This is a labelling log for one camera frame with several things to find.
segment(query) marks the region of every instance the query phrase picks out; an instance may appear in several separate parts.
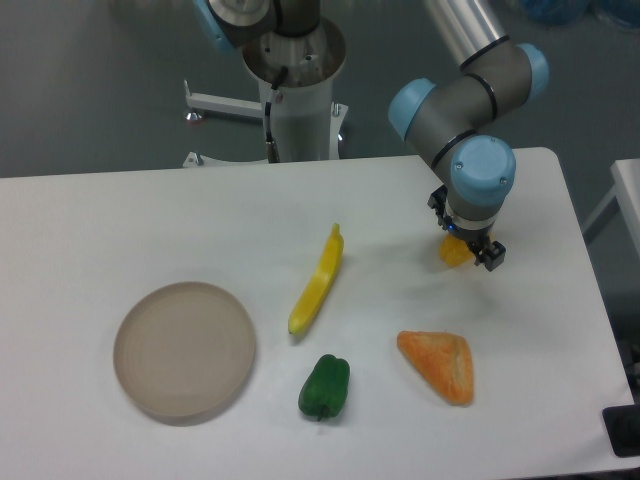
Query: pepper stem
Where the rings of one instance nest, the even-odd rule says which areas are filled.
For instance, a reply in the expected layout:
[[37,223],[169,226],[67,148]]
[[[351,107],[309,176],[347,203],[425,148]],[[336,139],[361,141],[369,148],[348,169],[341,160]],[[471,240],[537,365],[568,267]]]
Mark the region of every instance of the pepper stem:
[[322,408],[320,409],[320,413],[318,413],[318,421],[322,420],[324,417],[327,416],[327,406],[323,405]]

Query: gray floor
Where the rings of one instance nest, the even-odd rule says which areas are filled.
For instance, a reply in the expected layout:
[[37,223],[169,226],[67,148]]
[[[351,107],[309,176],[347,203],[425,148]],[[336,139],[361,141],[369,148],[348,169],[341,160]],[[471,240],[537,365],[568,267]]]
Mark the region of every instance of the gray floor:
[[[390,100],[414,78],[458,75],[421,3],[324,0],[348,45],[335,83],[351,107],[347,157],[412,153],[386,120]],[[640,157],[640,35],[592,16],[544,28],[493,3],[512,38],[547,54],[552,82],[487,132],[554,150],[582,222],[612,185],[612,162]],[[195,149],[263,158],[259,124],[182,121],[185,77],[193,91],[257,99],[240,56],[206,43],[190,0],[0,0],[0,177],[179,168]],[[590,254],[616,333],[640,337],[640,260],[619,215]]]

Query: banana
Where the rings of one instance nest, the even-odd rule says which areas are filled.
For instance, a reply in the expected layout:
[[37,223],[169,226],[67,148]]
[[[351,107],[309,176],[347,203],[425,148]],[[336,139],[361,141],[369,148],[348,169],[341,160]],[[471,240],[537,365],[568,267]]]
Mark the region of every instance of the banana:
[[327,238],[324,251],[318,261],[316,271],[307,283],[304,292],[298,299],[289,316],[289,333],[298,335],[305,332],[313,323],[318,310],[322,306],[333,280],[340,270],[344,240],[340,235],[340,225],[333,224],[331,234]]

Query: silver cylinder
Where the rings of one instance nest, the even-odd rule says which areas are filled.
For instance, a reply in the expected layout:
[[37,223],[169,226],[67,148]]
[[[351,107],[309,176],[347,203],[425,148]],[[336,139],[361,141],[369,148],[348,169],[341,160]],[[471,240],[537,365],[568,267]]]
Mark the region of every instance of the silver cylinder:
[[424,0],[458,64],[506,35],[486,0]]

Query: metal bracket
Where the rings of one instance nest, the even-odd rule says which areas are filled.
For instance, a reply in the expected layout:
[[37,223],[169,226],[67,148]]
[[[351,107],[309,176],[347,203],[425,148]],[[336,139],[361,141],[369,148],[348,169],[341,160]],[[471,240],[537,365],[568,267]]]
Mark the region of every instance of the metal bracket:
[[182,166],[184,168],[198,168],[198,167],[234,167],[241,165],[262,165],[269,163],[266,159],[256,160],[254,162],[228,162],[225,160],[217,160],[215,158],[205,157],[198,152],[190,152],[187,155]]
[[[202,120],[202,112],[215,112],[225,115],[236,115],[243,118],[262,119],[264,112],[259,102],[249,102],[235,98],[216,97],[203,93],[191,93],[187,80],[184,80],[185,101],[189,109],[185,113],[188,123],[198,123]],[[331,110],[331,127],[329,131],[329,158],[327,160],[339,160],[338,146],[344,140],[340,132],[342,124],[349,112],[347,105],[333,102]]]

